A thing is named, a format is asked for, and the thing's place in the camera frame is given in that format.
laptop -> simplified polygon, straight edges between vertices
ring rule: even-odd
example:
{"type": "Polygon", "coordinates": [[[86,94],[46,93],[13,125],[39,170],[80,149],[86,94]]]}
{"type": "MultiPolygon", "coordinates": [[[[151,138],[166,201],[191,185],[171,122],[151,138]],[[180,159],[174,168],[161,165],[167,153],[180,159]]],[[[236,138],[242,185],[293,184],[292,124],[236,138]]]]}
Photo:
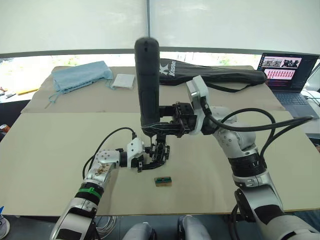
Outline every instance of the laptop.
{"type": "Polygon", "coordinates": [[[318,58],[305,54],[262,54],[257,70],[265,73],[266,85],[294,118],[312,115],[319,119],[301,94],[318,58]]]}

small green object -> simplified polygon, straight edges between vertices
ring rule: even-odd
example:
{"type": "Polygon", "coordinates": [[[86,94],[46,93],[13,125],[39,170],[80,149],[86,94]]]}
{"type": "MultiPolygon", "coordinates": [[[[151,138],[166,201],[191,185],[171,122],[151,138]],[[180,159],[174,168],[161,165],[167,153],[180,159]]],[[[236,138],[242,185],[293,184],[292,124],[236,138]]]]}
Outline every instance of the small green object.
{"type": "Polygon", "coordinates": [[[90,193],[101,199],[101,195],[95,191],[95,188],[92,186],[90,188],[80,188],[79,193],[90,193]]]}

red can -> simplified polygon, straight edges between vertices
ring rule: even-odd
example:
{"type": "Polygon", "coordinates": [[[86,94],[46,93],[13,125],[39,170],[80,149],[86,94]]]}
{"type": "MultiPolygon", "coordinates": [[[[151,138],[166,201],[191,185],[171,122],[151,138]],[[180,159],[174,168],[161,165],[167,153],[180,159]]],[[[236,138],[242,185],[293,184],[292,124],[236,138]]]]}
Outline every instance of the red can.
{"type": "Polygon", "coordinates": [[[10,127],[7,124],[3,124],[0,126],[0,132],[7,133],[10,130],[10,127]]]}

white shoe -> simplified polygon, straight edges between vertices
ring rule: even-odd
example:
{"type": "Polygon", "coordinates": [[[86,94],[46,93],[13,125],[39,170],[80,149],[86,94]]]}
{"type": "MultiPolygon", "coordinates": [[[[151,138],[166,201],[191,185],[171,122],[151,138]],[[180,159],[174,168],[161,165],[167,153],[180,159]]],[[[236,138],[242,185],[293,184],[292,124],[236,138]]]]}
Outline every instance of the white shoe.
{"type": "Polygon", "coordinates": [[[10,222],[0,215],[0,239],[4,239],[9,233],[10,222]]]}

floor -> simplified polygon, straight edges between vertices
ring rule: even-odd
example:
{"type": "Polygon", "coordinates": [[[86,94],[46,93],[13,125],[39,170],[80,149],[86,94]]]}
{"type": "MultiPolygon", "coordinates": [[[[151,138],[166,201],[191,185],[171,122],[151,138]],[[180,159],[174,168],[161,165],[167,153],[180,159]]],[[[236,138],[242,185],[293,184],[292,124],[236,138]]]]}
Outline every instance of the floor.
{"type": "MultiPolygon", "coordinates": [[[[10,232],[5,240],[49,239],[54,223],[25,217],[5,216],[10,221],[10,232]]],[[[176,240],[177,222],[180,215],[120,216],[113,232],[105,240],[121,240],[137,223],[148,222],[156,231],[158,240],[176,240]]],[[[228,226],[223,215],[197,215],[206,227],[212,240],[230,240],[228,226]]],[[[239,222],[241,239],[262,240],[255,223],[239,222]]]]}

